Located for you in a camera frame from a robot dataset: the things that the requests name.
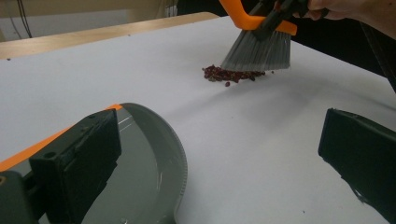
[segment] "orange plastic part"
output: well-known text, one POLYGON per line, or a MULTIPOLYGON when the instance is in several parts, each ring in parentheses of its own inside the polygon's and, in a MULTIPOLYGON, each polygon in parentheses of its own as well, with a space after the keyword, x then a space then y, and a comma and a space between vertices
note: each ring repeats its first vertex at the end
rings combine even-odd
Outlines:
MULTIPOLYGON (((241 0, 219 0, 236 27, 242 30, 256 30, 265 17, 250 16, 244 10, 241 0)), ((282 21, 277 31, 290 35, 297 34, 297 26, 289 21, 282 21)))
MULTIPOLYGON (((106 109, 119 110, 121 108, 122 108, 122 105, 111 105, 106 109)), ((37 153, 37 151, 41 150, 41 148, 48 145, 50 142, 52 142, 54 139, 59 137, 61 134, 63 134, 67 130, 69 130, 69 128, 65 128, 65 129, 61 130, 60 132, 42 140, 41 142, 38 142, 38 143, 32 145, 31 147, 28 147, 25 150, 15 154, 14 156, 12 156, 4 161, 1 161, 0 162, 0 172, 8 170, 9 168, 29 159, 31 156, 35 155, 37 153)))

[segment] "broom bristles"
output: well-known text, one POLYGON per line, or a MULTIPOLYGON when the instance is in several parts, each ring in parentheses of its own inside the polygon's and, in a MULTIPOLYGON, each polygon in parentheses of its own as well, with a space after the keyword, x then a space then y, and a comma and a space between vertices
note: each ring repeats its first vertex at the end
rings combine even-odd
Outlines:
POLYGON ((252 31, 242 31, 221 68, 246 72, 285 69, 290 67, 290 34, 274 31, 260 41, 252 31))

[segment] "white tabletop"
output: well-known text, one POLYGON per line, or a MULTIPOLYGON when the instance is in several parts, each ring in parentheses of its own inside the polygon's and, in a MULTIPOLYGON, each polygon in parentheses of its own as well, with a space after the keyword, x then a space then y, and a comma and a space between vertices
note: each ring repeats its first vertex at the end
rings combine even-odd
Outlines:
POLYGON ((204 79, 238 34, 219 18, 0 61, 0 160, 109 105, 138 103, 185 148, 179 223, 387 223, 318 143, 331 107, 396 130, 388 81, 297 43, 288 70, 229 88, 204 79))

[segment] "spilled beans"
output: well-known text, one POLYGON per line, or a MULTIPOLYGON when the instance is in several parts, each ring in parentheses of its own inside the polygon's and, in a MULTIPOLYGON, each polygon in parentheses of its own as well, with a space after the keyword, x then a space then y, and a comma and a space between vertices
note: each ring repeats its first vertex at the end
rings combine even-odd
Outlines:
POLYGON ((235 72, 224 70, 215 65, 210 65, 207 68, 202 69, 205 73, 204 77, 212 82, 215 81, 226 81, 225 86, 229 87, 231 82, 238 83, 239 80, 250 79, 256 80, 256 77, 265 76, 265 72, 235 72))

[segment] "wooden surface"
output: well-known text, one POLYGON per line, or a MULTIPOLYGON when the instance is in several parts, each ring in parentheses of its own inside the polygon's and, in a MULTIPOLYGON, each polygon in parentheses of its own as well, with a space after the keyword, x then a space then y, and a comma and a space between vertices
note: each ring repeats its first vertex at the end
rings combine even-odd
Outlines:
POLYGON ((8 41, 0 43, 0 59, 9 59, 24 55, 47 52, 55 49, 63 49, 123 35, 132 35, 197 21, 215 19, 217 17, 217 15, 212 13, 202 12, 68 34, 49 35, 31 39, 8 41))

